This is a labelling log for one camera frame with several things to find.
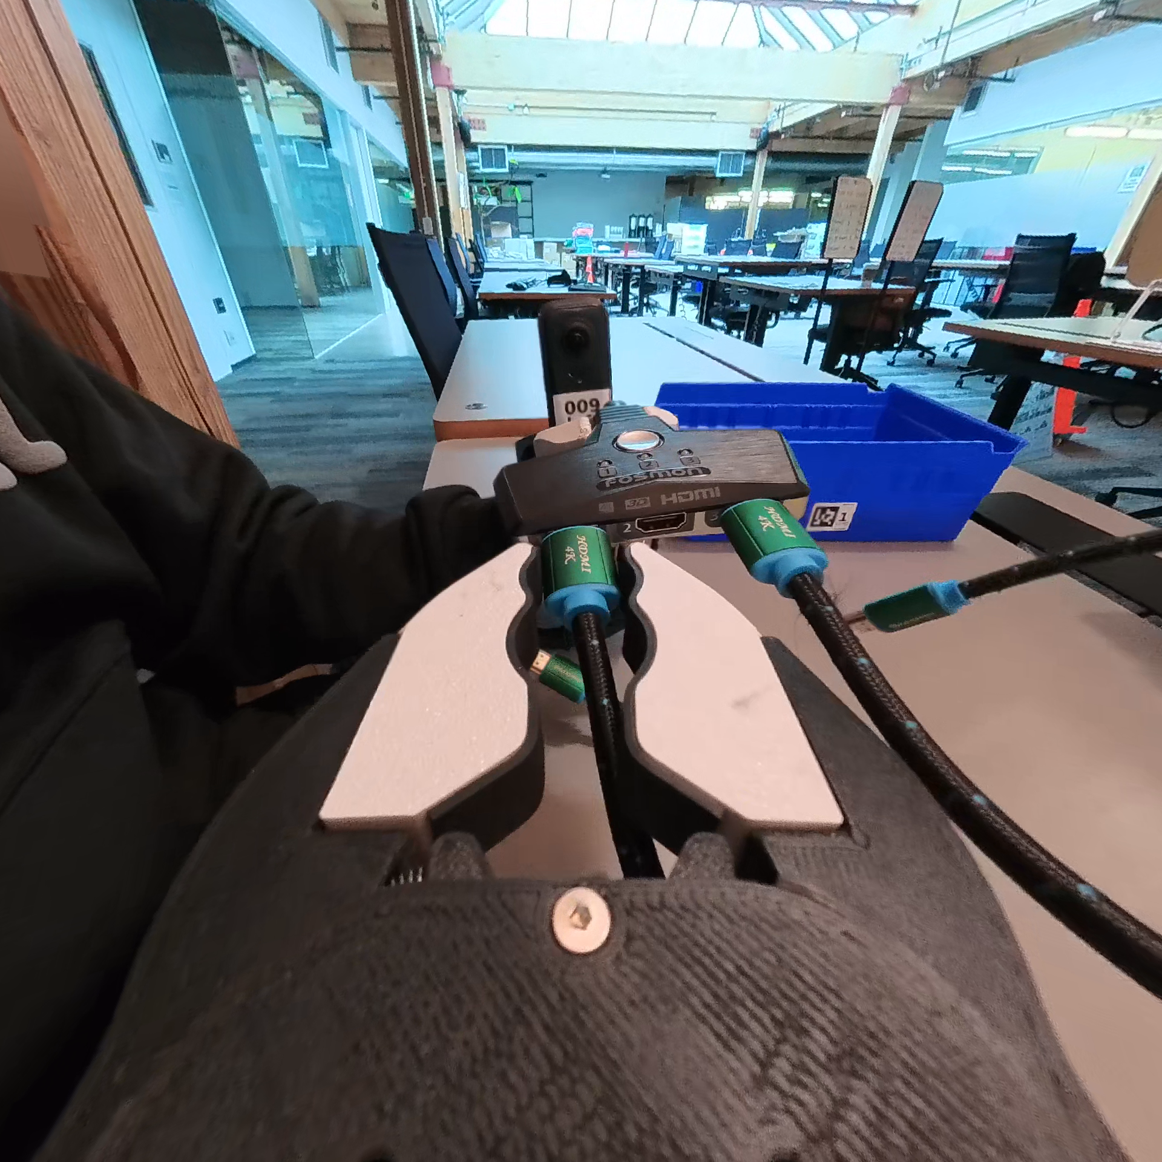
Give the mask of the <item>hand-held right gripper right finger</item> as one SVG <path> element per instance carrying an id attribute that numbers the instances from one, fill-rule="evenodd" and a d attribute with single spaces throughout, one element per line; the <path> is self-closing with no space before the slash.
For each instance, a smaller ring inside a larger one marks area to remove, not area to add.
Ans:
<path id="1" fill-rule="evenodd" d="M 633 810 L 655 839 L 834 833 L 844 811 L 762 633 L 646 543 L 622 551 Z"/>

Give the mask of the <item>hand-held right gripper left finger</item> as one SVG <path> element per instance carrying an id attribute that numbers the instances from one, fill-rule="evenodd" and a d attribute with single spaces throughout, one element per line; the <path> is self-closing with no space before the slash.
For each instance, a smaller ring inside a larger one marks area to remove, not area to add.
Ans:
<path id="1" fill-rule="evenodd" d="M 518 542 L 408 620 L 319 807 L 326 831 L 505 839 L 530 820 L 545 785 L 538 575 Z"/>

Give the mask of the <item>black switch box with button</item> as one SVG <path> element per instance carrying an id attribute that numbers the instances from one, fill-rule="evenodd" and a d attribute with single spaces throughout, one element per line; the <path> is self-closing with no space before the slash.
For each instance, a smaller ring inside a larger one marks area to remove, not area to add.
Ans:
<path id="1" fill-rule="evenodd" d="M 799 518 L 809 486 L 776 430 L 596 425 L 585 445 L 502 467 L 494 496 L 516 536 L 596 526 L 621 544 L 720 532 L 722 513 L 752 499 Z"/>

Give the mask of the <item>black braided cable green plug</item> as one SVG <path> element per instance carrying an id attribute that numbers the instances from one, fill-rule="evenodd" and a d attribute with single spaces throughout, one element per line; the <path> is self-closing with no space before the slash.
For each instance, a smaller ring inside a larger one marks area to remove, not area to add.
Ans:
<path id="1" fill-rule="evenodd" d="M 626 746 L 606 627 L 619 602 L 614 551 L 599 526 L 567 526 L 542 536 L 543 608 L 568 630 L 585 688 L 590 744 L 604 814 L 625 878 L 662 878 L 653 838 L 636 821 L 624 771 Z"/>
<path id="2" fill-rule="evenodd" d="M 871 721 L 943 814 L 1010 879 L 1091 950 L 1159 995 L 1159 933 L 1102 894 L 980 791 L 903 702 L 823 584 L 824 551 L 772 499 L 720 515 L 748 572 L 792 600 Z"/>

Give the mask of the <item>blue plastic bin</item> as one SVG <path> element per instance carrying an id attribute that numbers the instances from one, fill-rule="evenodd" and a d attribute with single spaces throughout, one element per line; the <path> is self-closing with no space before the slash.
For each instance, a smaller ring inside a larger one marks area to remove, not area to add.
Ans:
<path id="1" fill-rule="evenodd" d="M 687 430 L 776 430 L 809 486 L 819 542 L 950 542 L 1025 446 L 895 384 L 664 382 L 657 406 Z"/>

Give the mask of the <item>black office chair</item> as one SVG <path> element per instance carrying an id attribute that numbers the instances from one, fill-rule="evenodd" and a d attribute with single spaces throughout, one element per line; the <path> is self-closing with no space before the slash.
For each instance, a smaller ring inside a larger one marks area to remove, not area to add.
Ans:
<path id="1" fill-rule="evenodd" d="M 366 222 L 366 230 L 383 282 L 423 362 L 433 395 L 440 399 L 462 333 L 430 240 L 423 233 L 386 230 L 373 222 Z"/>
<path id="2" fill-rule="evenodd" d="M 964 304 L 963 309 L 983 320 L 1048 316 L 1069 265 L 1075 240 L 1075 233 L 1018 234 L 1005 277 L 997 284 L 996 297 L 972 299 Z"/>

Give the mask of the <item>instruction board on pole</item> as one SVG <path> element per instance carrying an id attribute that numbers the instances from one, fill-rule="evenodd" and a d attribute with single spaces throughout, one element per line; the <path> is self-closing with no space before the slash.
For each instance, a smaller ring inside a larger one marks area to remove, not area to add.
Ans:
<path id="1" fill-rule="evenodd" d="M 857 255 L 874 192 L 868 176 L 835 176 L 820 250 L 824 261 L 850 262 Z"/>
<path id="2" fill-rule="evenodd" d="M 918 257 L 940 197 L 943 182 L 931 179 L 911 179 L 897 210 L 889 237 L 881 255 L 885 264 L 913 262 Z"/>

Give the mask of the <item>person's black hoodie torso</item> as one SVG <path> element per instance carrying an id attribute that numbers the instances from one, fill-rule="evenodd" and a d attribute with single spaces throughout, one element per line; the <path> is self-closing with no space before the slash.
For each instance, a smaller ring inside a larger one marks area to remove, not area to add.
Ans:
<path id="1" fill-rule="evenodd" d="M 2 305 L 2 1154 L 65 1102 L 228 792 L 271 490 Z"/>

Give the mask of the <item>wooden top office desk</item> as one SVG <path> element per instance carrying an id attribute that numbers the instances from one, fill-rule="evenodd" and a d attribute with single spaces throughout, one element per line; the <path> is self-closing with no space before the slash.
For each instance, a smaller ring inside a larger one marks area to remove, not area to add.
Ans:
<path id="1" fill-rule="evenodd" d="M 1063 387 L 1112 405 L 1159 413 L 1159 322 L 1116 316 L 1003 317 L 947 322 L 972 338 L 968 366 L 998 377 L 987 421 L 1008 430 L 1029 388 Z"/>

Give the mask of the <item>dark framed wall sign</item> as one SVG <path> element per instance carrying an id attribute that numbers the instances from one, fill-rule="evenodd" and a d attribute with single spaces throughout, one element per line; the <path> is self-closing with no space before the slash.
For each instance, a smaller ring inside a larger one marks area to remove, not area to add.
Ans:
<path id="1" fill-rule="evenodd" d="M 152 208 L 155 205 L 150 190 L 141 174 L 141 168 L 138 165 L 135 153 L 133 150 L 131 142 L 126 133 L 121 117 L 116 109 L 116 104 L 112 100 L 112 95 L 109 92 L 105 74 L 97 60 L 92 46 L 85 42 L 79 42 L 81 57 L 91 74 L 98 99 L 101 106 L 105 110 L 105 114 L 109 120 L 110 129 L 119 143 L 120 151 L 126 161 L 127 171 L 134 182 L 139 200 L 145 208 Z"/>

